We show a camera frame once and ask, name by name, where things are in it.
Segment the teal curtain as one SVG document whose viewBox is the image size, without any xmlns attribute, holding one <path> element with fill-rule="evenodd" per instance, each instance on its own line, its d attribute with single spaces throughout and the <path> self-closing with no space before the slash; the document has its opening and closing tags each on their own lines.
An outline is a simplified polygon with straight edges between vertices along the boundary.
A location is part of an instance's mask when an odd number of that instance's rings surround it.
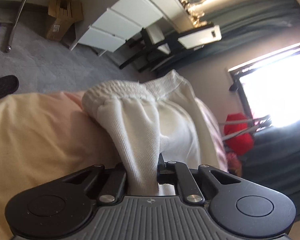
<svg viewBox="0 0 300 240">
<path fill-rule="evenodd" d="M 257 132 L 252 150 L 241 156 L 242 177 L 287 195 L 300 220 L 300 121 Z"/>
<path fill-rule="evenodd" d="M 221 40 L 177 54 L 156 69 L 156 74 L 163 75 L 262 37 L 299 27 L 300 4 L 297 0 L 251 0 L 216 10 L 205 19 L 220 27 Z"/>
</svg>

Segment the metal curved pole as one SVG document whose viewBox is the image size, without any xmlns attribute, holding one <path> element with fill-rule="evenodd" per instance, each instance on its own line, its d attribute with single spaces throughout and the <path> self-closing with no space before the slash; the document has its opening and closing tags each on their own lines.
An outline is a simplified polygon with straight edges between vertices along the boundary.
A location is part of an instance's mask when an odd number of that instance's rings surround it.
<svg viewBox="0 0 300 240">
<path fill-rule="evenodd" d="M 13 42 L 15 31 L 16 31 L 16 28 L 17 28 L 17 24 L 18 24 L 19 18 L 21 16 L 22 10 L 23 10 L 26 2 L 27 2 L 27 0 L 21 0 L 21 4 L 19 5 L 18 12 L 17 12 L 17 15 L 14 19 L 12 29 L 11 29 L 11 32 L 10 32 L 10 35 L 9 35 L 8 43 L 7 43 L 7 46 L 6 46 L 6 49 L 5 49 L 6 53 L 9 53 L 12 49 L 12 42 Z"/>
</svg>

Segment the small black window clamp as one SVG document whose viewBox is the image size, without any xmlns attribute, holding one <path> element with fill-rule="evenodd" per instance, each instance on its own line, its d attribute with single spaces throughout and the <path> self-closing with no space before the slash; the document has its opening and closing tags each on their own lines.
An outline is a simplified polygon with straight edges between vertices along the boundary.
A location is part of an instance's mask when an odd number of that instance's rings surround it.
<svg viewBox="0 0 300 240">
<path fill-rule="evenodd" d="M 238 85 L 236 83 L 233 83 L 230 88 L 229 88 L 230 92 L 236 92 L 238 91 Z"/>
</svg>

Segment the dark framed window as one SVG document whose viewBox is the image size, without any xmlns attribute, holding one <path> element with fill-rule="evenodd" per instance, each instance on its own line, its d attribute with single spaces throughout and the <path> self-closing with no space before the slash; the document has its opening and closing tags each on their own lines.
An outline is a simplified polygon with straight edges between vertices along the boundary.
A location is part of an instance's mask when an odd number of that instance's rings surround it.
<svg viewBox="0 0 300 240">
<path fill-rule="evenodd" d="M 300 121 L 300 42 L 228 70 L 253 123 L 285 127 Z"/>
</svg>

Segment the pink bed sheet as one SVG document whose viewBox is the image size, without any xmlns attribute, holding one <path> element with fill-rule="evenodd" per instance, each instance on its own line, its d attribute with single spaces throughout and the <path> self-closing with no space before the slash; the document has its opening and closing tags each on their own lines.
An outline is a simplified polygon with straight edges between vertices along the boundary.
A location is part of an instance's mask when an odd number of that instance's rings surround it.
<svg viewBox="0 0 300 240">
<path fill-rule="evenodd" d="M 0 239 L 11 237 L 4 210 L 14 195 L 94 164 L 122 163 L 110 135 L 84 110 L 82 98 L 81 92 L 60 92 L 0 100 Z M 212 113 L 195 97 L 189 113 L 200 145 L 199 165 L 226 171 Z"/>
</svg>

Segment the black slipper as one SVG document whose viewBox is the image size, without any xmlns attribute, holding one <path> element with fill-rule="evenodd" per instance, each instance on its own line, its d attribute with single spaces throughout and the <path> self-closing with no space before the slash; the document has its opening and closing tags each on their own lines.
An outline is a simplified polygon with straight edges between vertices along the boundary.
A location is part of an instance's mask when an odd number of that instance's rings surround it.
<svg viewBox="0 0 300 240">
<path fill-rule="evenodd" d="M 19 79 L 14 75 L 0 77 L 0 99 L 15 93 L 19 88 Z"/>
</svg>

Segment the teal left curtain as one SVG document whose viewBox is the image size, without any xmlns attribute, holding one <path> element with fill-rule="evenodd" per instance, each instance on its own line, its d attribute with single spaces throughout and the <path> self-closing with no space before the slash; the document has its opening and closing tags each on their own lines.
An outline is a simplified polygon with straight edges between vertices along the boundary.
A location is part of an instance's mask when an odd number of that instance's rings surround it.
<svg viewBox="0 0 300 240">
<path fill-rule="evenodd" d="M 163 75 L 262 37 L 299 27 L 300 4 L 297 0 L 251 0 L 216 10 L 205 19 L 220 27 L 221 40 L 177 54 L 156 69 L 156 74 Z"/>
</svg>

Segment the pile of mixed clothes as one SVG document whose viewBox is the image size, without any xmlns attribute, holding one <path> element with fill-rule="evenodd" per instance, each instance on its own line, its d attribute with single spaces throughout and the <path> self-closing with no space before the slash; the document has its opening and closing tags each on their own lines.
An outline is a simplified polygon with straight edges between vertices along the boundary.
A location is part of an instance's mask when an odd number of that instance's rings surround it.
<svg viewBox="0 0 300 240">
<path fill-rule="evenodd" d="M 229 152 L 226 154 L 227 162 L 228 162 L 228 170 L 231 174 L 236 175 L 238 177 L 242 176 L 242 163 L 238 159 L 237 154 L 234 152 Z"/>
</svg>

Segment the cream white sweatshirt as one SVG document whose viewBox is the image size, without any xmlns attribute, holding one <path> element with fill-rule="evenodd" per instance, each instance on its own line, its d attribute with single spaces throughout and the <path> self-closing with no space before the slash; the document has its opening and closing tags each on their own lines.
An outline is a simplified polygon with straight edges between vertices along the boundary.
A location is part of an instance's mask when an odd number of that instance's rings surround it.
<svg viewBox="0 0 300 240">
<path fill-rule="evenodd" d="M 136 196 L 173 195 L 159 185 L 159 155 L 189 167 L 200 163 L 190 85 L 176 71 L 146 83 L 112 80 L 86 91 L 84 110 L 110 135 Z"/>
</svg>

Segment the white dark-framed chair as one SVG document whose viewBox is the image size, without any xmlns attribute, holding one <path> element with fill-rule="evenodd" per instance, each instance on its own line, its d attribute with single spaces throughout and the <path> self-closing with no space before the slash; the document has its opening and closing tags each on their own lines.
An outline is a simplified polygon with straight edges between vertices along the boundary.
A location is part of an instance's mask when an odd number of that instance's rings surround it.
<svg viewBox="0 0 300 240">
<path fill-rule="evenodd" d="M 207 44 L 211 44 L 222 39 L 219 25 L 214 25 L 213 23 L 208 23 L 204 26 L 183 31 L 181 33 L 172 31 L 169 34 L 164 35 L 160 30 L 156 31 L 154 29 L 147 28 L 142 29 L 140 34 L 141 37 L 134 40 L 129 45 L 129 48 L 133 48 L 140 43 L 143 43 L 144 46 L 135 55 L 120 64 L 120 70 L 127 67 L 137 59 L 143 56 L 149 56 L 151 53 L 158 50 L 161 52 L 161 55 L 159 55 L 156 59 L 148 61 L 145 66 L 138 69 L 138 72 L 140 73 L 147 69 L 154 71 L 178 54 L 185 51 L 195 51 L 203 48 Z"/>
</svg>

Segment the cardboard box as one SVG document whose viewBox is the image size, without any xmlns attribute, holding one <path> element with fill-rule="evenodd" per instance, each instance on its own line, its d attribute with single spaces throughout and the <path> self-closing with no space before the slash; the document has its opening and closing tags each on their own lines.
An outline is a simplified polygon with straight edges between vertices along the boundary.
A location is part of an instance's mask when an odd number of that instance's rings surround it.
<svg viewBox="0 0 300 240">
<path fill-rule="evenodd" d="M 83 20 L 79 0 L 49 0 L 45 38 L 59 42 L 68 29 Z"/>
</svg>

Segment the teal right curtain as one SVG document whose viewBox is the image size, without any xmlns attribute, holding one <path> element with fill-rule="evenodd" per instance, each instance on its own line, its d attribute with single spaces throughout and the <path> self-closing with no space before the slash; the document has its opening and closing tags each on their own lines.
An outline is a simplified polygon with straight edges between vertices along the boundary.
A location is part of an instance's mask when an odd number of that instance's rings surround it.
<svg viewBox="0 0 300 240">
<path fill-rule="evenodd" d="M 242 177 L 287 195 L 300 220 L 300 121 L 257 132 L 252 150 L 241 156 Z"/>
</svg>

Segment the white drawer cabinet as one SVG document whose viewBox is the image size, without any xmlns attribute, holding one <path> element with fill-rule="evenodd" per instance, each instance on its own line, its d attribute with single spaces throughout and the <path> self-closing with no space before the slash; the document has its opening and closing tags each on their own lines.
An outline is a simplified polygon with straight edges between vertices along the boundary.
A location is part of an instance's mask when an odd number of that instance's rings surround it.
<svg viewBox="0 0 300 240">
<path fill-rule="evenodd" d="M 83 21 L 75 25 L 78 44 L 114 52 L 142 29 L 162 18 L 146 0 L 83 0 Z"/>
</svg>

